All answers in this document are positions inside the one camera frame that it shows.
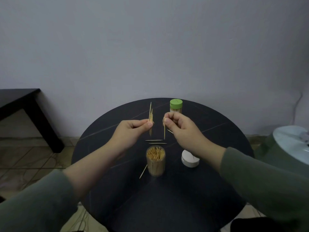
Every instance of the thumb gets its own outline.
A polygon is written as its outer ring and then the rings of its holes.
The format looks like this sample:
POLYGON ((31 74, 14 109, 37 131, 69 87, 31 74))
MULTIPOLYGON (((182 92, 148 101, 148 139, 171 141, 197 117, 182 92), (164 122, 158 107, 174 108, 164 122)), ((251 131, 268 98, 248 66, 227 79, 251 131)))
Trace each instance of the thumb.
POLYGON ((140 127, 135 128, 134 130, 138 132, 138 135, 141 135, 142 133, 148 131, 152 126, 153 126, 153 123, 148 121, 147 123, 141 125, 140 127))
POLYGON ((180 129, 170 118, 164 118, 163 122, 173 133, 180 129))

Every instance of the gray wall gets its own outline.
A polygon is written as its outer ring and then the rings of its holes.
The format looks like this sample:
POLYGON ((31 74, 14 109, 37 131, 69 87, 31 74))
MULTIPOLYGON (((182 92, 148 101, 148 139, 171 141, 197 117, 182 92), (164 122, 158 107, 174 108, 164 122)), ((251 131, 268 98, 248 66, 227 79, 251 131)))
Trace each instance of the gray wall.
MULTIPOLYGON (((308 0, 0 0, 0 88, 41 88, 61 136, 151 97, 267 134, 306 91, 308 13, 308 0)), ((23 112, 0 122, 0 136, 38 135, 23 112)))

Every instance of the green lid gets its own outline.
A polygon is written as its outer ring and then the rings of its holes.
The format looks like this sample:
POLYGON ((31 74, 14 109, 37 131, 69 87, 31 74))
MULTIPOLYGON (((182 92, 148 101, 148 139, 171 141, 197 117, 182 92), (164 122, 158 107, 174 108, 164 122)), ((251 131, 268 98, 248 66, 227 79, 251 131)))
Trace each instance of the green lid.
POLYGON ((170 108, 172 108, 172 109, 180 109, 180 108, 182 108, 182 100, 180 100, 180 99, 172 99, 170 101, 170 108))

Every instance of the green sleeve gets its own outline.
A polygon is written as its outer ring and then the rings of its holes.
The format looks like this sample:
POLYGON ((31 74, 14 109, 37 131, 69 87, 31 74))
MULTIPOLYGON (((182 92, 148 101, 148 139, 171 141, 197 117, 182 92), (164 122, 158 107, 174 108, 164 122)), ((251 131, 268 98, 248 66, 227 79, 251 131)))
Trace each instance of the green sleeve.
POLYGON ((309 179, 244 155, 224 153, 220 175, 266 216, 287 230, 309 230, 309 179))
POLYGON ((57 231, 77 211, 73 187, 54 170, 0 204, 1 231, 57 231))

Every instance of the green capped toothpick container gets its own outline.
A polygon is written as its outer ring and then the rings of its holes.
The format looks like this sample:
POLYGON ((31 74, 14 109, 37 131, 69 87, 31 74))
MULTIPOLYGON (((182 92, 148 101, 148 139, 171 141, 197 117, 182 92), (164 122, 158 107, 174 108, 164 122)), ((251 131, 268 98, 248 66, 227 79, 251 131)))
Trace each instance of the green capped toothpick container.
POLYGON ((170 101, 170 111, 172 112, 179 112, 182 111, 182 100, 181 99, 172 99, 170 101))

